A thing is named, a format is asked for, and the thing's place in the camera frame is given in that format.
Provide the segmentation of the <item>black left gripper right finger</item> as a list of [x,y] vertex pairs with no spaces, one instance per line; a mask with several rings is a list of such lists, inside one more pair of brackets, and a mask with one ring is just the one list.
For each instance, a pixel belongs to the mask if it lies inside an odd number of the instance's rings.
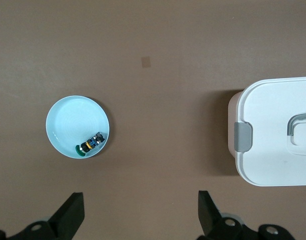
[[275,224],[252,230],[232,214],[221,214],[206,190],[198,192],[198,219],[203,230],[199,240],[293,240],[292,234]]

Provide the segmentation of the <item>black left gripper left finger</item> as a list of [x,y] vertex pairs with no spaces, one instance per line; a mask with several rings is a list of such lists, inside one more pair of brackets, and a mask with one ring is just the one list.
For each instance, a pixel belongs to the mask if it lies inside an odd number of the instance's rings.
[[84,219],[84,195],[74,192],[50,219],[33,222],[9,237],[0,230],[0,240],[71,240]]

